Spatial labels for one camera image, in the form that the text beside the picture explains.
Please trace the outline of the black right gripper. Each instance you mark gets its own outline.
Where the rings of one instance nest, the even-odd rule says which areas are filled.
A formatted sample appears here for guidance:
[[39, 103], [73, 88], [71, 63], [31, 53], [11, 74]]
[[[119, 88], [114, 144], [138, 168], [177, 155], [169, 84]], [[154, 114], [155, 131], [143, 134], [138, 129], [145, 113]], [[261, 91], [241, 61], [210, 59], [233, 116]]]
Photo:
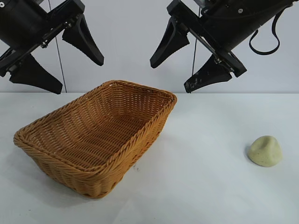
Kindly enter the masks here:
[[246, 72], [243, 63], [232, 50], [259, 27], [256, 13], [259, 6], [253, 0], [206, 0], [202, 14], [196, 15], [185, 3], [173, 0], [167, 7], [170, 15], [159, 46], [150, 58], [157, 68], [169, 56], [190, 44], [191, 33], [211, 53], [206, 63], [185, 83], [187, 93], [202, 87], [229, 81], [234, 73]]

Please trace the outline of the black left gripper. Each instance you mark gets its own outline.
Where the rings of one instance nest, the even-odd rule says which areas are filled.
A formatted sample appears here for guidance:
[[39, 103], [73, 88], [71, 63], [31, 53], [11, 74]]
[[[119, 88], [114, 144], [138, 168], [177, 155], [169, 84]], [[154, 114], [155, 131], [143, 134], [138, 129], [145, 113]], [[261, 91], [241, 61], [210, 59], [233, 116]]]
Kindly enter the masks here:
[[34, 0], [2, 0], [0, 39], [9, 48], [0, 57], [1, 77], [9, 71], [9, 81], [14, 84], [30, 85], [60, 94], [62, 83], [46, 71], [31, 53], [38, 47], [47, 47], [63, 30], [62, 39], [65, 42], [102, 66], [104, 56], [92, 38], [84, 10], [85, 6], [80, 0], [66, 0], [50, 12]]

